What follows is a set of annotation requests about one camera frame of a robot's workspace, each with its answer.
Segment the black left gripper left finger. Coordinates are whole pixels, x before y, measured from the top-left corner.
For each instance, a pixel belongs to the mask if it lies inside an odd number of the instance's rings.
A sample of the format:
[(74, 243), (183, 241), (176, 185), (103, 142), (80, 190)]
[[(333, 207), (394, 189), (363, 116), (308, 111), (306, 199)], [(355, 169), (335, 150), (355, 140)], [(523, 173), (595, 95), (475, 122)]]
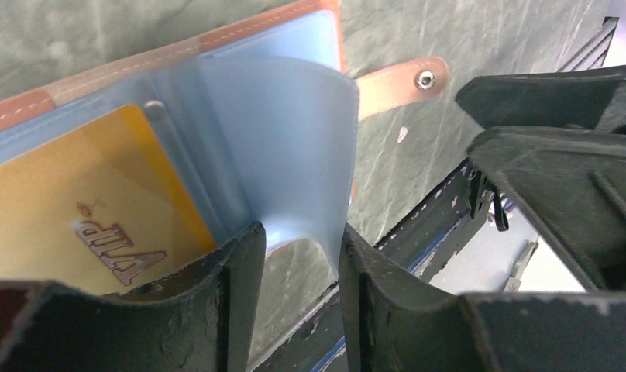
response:
[(0, 371), (244, 371), (265, 249), (255, 222), (124, 295), (0, 281)]

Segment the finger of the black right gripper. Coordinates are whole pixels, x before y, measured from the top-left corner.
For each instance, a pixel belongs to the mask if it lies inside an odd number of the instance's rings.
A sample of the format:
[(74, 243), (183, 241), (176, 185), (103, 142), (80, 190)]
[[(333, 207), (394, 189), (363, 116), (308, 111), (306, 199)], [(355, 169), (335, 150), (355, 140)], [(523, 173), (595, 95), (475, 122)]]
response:
[(547, 126), (626, 134), (626, 65), (475, 77), (456, 103), (484, 129)]
[(585, 289), (626, 291), (626, 135), (496, 127), (467, 153)]

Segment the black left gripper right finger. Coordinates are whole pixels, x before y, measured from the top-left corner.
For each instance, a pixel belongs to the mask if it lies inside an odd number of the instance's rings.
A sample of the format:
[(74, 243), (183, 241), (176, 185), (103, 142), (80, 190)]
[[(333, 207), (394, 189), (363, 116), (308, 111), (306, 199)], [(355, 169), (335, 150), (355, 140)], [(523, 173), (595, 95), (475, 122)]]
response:
[(626, 292), (443, 293), (403, 370), (626, 371)]

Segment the tan leather card holder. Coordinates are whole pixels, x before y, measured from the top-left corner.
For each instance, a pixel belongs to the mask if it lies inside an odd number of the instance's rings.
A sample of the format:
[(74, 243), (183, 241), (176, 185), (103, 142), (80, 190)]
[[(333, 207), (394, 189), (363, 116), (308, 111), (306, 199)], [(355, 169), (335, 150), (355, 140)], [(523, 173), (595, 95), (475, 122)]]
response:
[(259, 221), (265, 254), (311, 239), (336, 267), (358, 122), (449, 81), (440, 57), (348, 77), (339, 21), (335, 1), (296, 1), (2, 100), (0, 164), (136, 105), (215, 249)]

